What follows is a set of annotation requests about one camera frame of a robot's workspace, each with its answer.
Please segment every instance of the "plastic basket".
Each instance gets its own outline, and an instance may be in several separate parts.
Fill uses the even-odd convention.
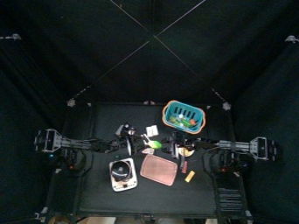
[[[195,125],[188,125],[188,127],[185,127],[184,122],[181,123],[181,119],[184,122],[193,120]],[[201,132],[205,125],[205,114],[200,108],[195,108],[193,106],[179,101],[169,101],[163,108],[163,123],[167,126],[195,135]]]

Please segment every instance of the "white object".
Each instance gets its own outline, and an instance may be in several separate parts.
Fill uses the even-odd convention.
[[[231,105],[227,102],[223,103],[223,109],[224,110],[229,110],[231,109]]]
[[[153,136],[153,130],[152,127],[145,127],[145,134],[152,137]]]
[[[145,127],[145,134],[148,137],[159,136],[159,131],[156,125],[152,125],[151,127]]]
[[[142,153],[153,155],[155,154],[155,149],[147,148],[147,149],[142,150]]]
[[[136,187],[137,185],[137,182],[136,182],[136,167],[134,167],[134,161],[133,159],[129,157],[129,158],[125,158],[125,159],[121,159],[118,161],[124,161],[124,162],[128,162],[129,165],[130,165],[130,174],[132,174],[132,177],[130,179],[128,179],[126,181],[114,181],[114,178],[112,177],[112,175],[109,174],[109,177],[110,177],[110,184],[112,184],[112,189],[116,191],[116,192],[122,192],[128,189],[132,189]],[[110,162],[109,163],[109,173],[110,173],[110,167],[113,165],[114,162]]]
[[[69,107],[73,107],[73,106],[76,105],[76,101],[74,101],[73,99],[68,100],[68,101],[66,101],[66,105],[68,105]]]
[[[156,125],[152,126],[152,132],[153,132],[153,136],[159,136]]]

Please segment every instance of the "basket handle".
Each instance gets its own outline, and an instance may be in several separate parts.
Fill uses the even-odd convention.
[[[163,123],[164,123],[167,126],[169,126],[169,127],[172,127],[172,126],[165,122],[165,119],[164,119],[164,111],[167,110],[167,108],[169,107],[169,104],[171,104],[172,102],[177,102],[177,101],[168,101],[167,105],[163,107]]]

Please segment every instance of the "black curtain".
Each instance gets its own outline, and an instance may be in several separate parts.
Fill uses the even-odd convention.
[[[42,209],[50,172],[33,137],[61,129],[66,103],[18,40],[0,40],[0,78],[0,222],[25,223]]]
[[[261,136],[279,143],[277,161],[255,163],[245,179],[251,211],[271,223],[299,222],[297,59],[299,45],[289,43],[232,107],[237,140]]]

